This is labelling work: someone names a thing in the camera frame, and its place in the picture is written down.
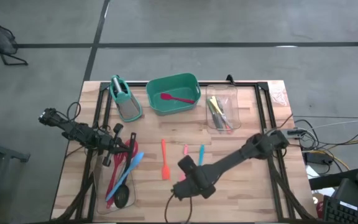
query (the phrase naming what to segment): wooden tabletop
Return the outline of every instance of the wooden tabletop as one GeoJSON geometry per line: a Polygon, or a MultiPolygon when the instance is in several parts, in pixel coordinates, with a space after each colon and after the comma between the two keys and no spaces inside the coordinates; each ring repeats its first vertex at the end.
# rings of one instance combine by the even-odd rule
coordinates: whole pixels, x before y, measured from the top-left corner
{"type": "MultiPolygon", "coordinates": [[[[291,115],[291,108],[283,81],[269,81],[269,88],[277,126],[280,126],[291,115]]],[[[77,122],[93,122],[93,116],[98,98],[100,82],[84,82],[80,104],[81,114],[77,122]]],[[[238,106],[241,127],[232,134],[213,132],[206,121],[205,88],[201,88],[201,99],[193,110],[169,116],[157,116],[149,105],[144,87],[131,88],[143,108],[141,119],[131,123],[120,120],[115,103],[112,103],[109,125],[116,123],[124,125],[121,133],[123,141],[129,139],[131,132],[137,133],[139,151],[145,152],[140,165],[132,172],[128,185],[134,182],[135,194],[131,194],[133,205],[111,212],[106,208],[103,198],[111,178],[113,165],[103,168],[102,178],[98,184],[98,201],[94,213],[94,222],[164,222],[164,209],[172,185],[179,181],[181,170],[177,162],[183,157],[183,146],[189,146],[189,155],[198,161],[200,145],[205,145],[204,164],[213,163],[232,151],[239,149],[255,133],[261,131],[259,113],[253,87],[238,87],[238,106]],[[167,161],[171,171],[171,180],[162,180],[163,164],[161,140],[167,142],[167,161]]],[[[102,123],[106,97],[103,100],[102,123]]],[[[265,119],[269,116],[265,106],[265,119]]],[[[293,128],[290,119],[283,128],[293,128]]],[[[71,142],[68,152],[80,145],[71,142]]],[[[62,176],[58,187],[52,218],[58,217],[69,206],[78,193],[85,163],[84,150],[73,153],[63,165],[62,176]]],[[[316,216],[311,190],[305,171],[302,155],[297,147],[288,147],[284,158],[287,168],[290,188],[299,202],[309,213],[316,216]]],[[[267,161],[251,159],[227,171],[215,185],[216,192],[209,198],[202,196],[193,198],[193,214],[191,222],[273,222],[277,216],[273,203],[272,187],[270,184],[267,161]]],[[[285,199],[280,190],[284,213],[285,199]]],[[[182,202],[173,198],[168,208],[168,221],[185,221],[190,211],[189,199],[182,202]]]]}

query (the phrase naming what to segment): keyboard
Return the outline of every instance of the keyboard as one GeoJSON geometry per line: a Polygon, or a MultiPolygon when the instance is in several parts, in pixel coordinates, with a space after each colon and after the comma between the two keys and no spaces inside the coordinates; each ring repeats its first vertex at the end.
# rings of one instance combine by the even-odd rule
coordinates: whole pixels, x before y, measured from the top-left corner
{"type": "Polygon", "coordinates": [[[324,221],[358,224],[358,207],[324,196],[324,221]]]}

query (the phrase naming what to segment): gray floor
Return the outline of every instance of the gray floor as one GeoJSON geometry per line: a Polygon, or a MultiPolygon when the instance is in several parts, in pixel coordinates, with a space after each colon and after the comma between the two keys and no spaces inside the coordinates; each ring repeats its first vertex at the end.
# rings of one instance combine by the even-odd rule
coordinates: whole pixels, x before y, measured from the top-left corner
{"type": "MultiPolygon", "coordinates": [[[[21,44],[92,43],[103,0],[0,0],[0,24],[21,44]]],[[[116,0],[101,42],[358,41],[358,0],[116,0]]],[[[29,152],[13,162],[0,195],[0,223],[48,220],[67,142],[42,126],[46,107],[65,110],[79,97],[90,49],[19,49],[28,67],[0,61],[0,144],[29,152]]],[[[99,49],[91,80],[118,74],[150,80],[181,72],[199,80],[285,80],[296,119],[313,125],[358,119],[358,47],[99,49]]],[[[358,123],[316,130],[341,142],[358,123]]],[[[333,150],[358,167],[358,145],[333,150]]],[[[325,166],[314,166],[323,172],[325,166]]],[[[332,166],[331,173],[338,169],[332,166]]]]}

